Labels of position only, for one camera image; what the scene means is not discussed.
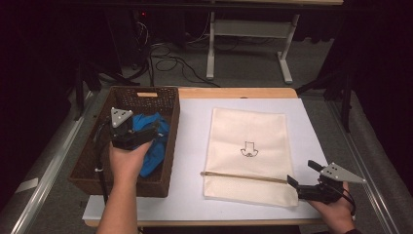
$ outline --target cloth bag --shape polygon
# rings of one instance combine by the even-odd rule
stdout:
[[[207,198],[297,206],[286,116],[214,108],[202,175]]]

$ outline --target blue cloth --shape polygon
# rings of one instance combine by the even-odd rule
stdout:
[[[152,126],[153,123],[158,121],[159,128],[158,134],[162,136],[156,137],[151,147],[149,147],[146,152],[145,158],[143,159],[143,166],[140,170],[140,176],[149,176],[155,168],[164,160],[165,158],[165,144],[168,141],[169,134],[169,124],[167,121],[157,112],[154,115],[145,116],[143,114],[138,114],[133,116],[133,130],[139,131]]]

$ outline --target white bag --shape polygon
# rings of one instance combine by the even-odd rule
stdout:
[[[297,206],[286,116],[214,108],[203,175],[207,198]]]

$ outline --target person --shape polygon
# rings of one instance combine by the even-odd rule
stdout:
[[[151,142],[144,143],[135,150],[127,151],[109,145],[109,158],[114,184],[110,193],[97,234],[137,233],[136,180],[142,168],[143,158]],[[344,188],[349,191],[347,182]],[[353,223],[351,204],[341,198],[326,205],[322,202],[308,201],[320,212],[322,220],[328,226],[330,234],[359,234]]]

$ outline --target wicker basket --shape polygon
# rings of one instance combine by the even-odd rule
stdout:
[[[112,107],[132,110],[134,114],[152,115],[159,112],[170,124],[164,161],[150,176],[139,177],[136,184],[136,195],[139,197],[167,197],[180,112],[179,94],[176,88],[112,87],[70,174],[69,181],[89,195],[102,194],[98,175],[94,171],[96,153],[93,140],[100,123],[110,116]],[[110,192],[113,186],[113,175],[107,149],[109,140],[109,128],[104,128],[101,133],[101,142],[105,142],[106,148],[102,151],[101,161],[106,187]]]

